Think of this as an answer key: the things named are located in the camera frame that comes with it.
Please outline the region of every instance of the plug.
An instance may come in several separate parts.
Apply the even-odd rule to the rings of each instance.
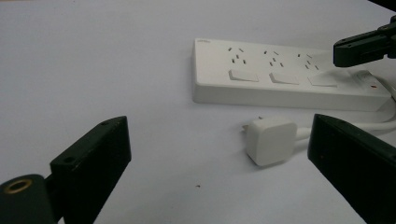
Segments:
[[[288,119],[273,117],[253,120],[247,126],[247,154],[259,166],[291,157],[297,125]]]

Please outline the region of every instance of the white table surface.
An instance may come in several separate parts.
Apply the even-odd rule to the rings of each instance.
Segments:
[[[241,126],[346,112],[192,101],[196,37],[312,49],[372,31],[395,13],[365,0],[0,2],[0,182],[49,163],[97,123],[125,115],[132,162],[95,223],[364,223],[306,157],[259,168]],[[390,59],[368,63],[396,85]],[[396,131],[375,133],[396,146]]]

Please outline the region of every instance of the brass screw hole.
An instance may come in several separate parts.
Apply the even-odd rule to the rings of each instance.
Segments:
[[[20,179],[10,183],[4,190],[6,194],[15,194],[25,189],[28,189],[32,185],[33,181],[31,179]]]

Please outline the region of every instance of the power outlet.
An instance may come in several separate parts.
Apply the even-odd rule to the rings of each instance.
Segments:
[[[390,93],[363,66],[332,64],[332,52],[195,39],[196,103],[376,111]]]

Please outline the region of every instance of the power strip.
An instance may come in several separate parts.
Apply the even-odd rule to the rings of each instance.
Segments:
[[[332,64],[332,52],[195,39],[196,103],[376,111],[389,98],[363,66]]]

